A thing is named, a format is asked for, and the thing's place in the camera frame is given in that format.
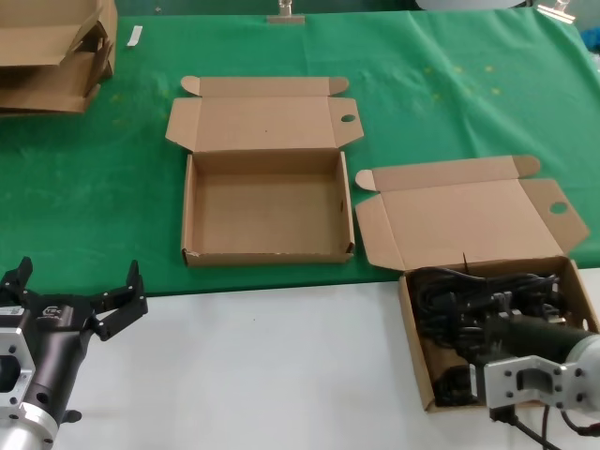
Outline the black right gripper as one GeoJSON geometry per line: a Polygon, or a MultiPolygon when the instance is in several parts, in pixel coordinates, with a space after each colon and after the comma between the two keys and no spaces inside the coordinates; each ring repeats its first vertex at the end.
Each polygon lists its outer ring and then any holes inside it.
{"type": "Polygon", "coordinates": [[[511,357],[540,356],[554,363],[565,363],[569,353],[594,333],[567,326],[567,314],[551,312],[544,319],[514,316],[509,291],[491,295],[492,318],[484,324],[484,345],[473,358],[492,362],[511,357]]]}

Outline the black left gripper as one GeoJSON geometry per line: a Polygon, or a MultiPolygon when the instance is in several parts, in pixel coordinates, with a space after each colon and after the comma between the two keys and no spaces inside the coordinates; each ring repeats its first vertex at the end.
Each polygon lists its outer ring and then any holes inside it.
{"type": "Polygon", "coordinates": [[[78,305],[75,295],[26,292],[32,273],[31,259],[23,257],[15,269],[6,271],[0,285],[2,307],[26,309],[25,336],[35,372],[24,401],[57,423],[77,421],[81,415],[69,410],[68,402],[92,336],[92,310],[94,333],[101,341],[115,337],[148,312],[143,277],[133,260],[125,285],[95,296],[91,309],[78,305]]]}

